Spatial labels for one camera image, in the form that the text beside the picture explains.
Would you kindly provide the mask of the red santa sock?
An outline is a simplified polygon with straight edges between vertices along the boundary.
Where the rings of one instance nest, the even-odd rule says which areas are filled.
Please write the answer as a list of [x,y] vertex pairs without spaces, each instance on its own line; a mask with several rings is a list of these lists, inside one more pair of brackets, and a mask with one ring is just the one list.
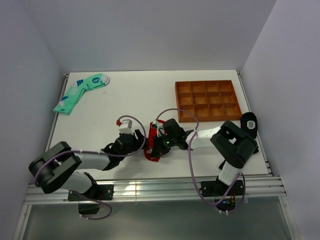
[[153,146],[156,143],[162,143],[161,136],[157,136],[156,130],[152,128],[152,122],[149,124],[149,132],[148,132],[148,137],[145,143],[145,147],[143,149],[144,156],[147,160],[152,161],[152,162],[158,162],[160,158],[151,158],[150,154],[152,152]]

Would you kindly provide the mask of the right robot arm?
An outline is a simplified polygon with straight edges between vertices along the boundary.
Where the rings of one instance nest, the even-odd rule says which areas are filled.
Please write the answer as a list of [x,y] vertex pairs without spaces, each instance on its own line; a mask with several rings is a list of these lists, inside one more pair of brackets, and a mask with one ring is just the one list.
[[222,195],[233,190],[234,179],[258,149],[256,140],[231,121],[215,128],[186,131],[171,118],[163,123],[154,120],[151,129],[155,130],[155,135],[149,137],[153,146],[148,147],[147,152],[152,159],[166,155],[173,147],[190,151],[216,148],[224,159],[216,183],[216,189]]

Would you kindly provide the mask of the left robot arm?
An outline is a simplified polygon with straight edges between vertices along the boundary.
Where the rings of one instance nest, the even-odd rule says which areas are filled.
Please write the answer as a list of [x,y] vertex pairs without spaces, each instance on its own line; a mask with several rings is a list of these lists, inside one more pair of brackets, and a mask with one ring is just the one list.
[[60,141],[33,160],[28,170],[34,177],[34,185],[45,194],[59,189],[75,190],[86,200],[91,200],[98,193],[97,183],[90,174],[78,170],[112,170],[124,158],[144,149],[147,142],[146,134],[138,129],[133,133],[121,133],[99,151],[72,149],[67,142]]

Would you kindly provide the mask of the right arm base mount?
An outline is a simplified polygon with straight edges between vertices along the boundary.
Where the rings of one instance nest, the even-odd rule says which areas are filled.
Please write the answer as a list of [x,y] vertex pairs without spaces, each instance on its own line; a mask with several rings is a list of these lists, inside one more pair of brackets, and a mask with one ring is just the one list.
[[[229,186],[219,180],[202,181],[200,192],[203,197],[222,197]],[[226,197],[216,207],[220,211],[232,211],[237,207],[236,197],[245,196],[245,187],[242,180],[236,180],[232,185]]]

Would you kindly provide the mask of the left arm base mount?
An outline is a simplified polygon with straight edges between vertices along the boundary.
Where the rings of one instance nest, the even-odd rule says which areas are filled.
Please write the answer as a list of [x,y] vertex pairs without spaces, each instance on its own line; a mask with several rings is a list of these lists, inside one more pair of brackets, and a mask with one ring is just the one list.
[[[112,206],[105,202],[112,200],[113,194],[113,184],[96,184],[90,187],[85,193],[70,190],[68,192],[67,200],[69,202],[78,202],[78,213],[82,218],[88,220],[102,220],[108,218],[113,211]],[[97,216],[102,209],[108,209],[108,213],[104,216]]]

